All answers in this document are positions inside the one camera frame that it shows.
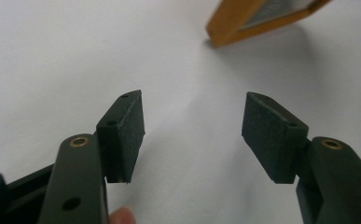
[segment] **small hole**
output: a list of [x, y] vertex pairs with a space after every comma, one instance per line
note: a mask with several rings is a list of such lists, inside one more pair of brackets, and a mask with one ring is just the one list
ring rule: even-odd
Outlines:
[[79, 138], [79, 139], [76, 139], [73, 143], [75, 145], [82, 145], [82, 144], [85, 143], [85, 139], [84, 138]]
[[90, 140], [88, 137], [84, 137], [84, 136], [77, 137], [70, 142], [70, 146], [71, 147], [84, 147], [85, 145], [88, 144], [89, 141]]
[[331, 146], [331, 147], [338, 147], [338, 144], [335, 142], [326, 142], [327, 145]]
[[81, 204], [81, 200], [79, 198], [71, 198], [62, 204], [62, 209], [64, 211], [71, 211], [76, 209]]
[[106, 124], [107, 124], [108, 126], [114, 126], [114, 125], [116, 125], [117, 123], [116, 123], [115, 121], [111, 120], [111, 121], [108, 121]]
[[322, 145], [331, 149], [343, 149], [342, 144], [332, 139], [322, 140]]

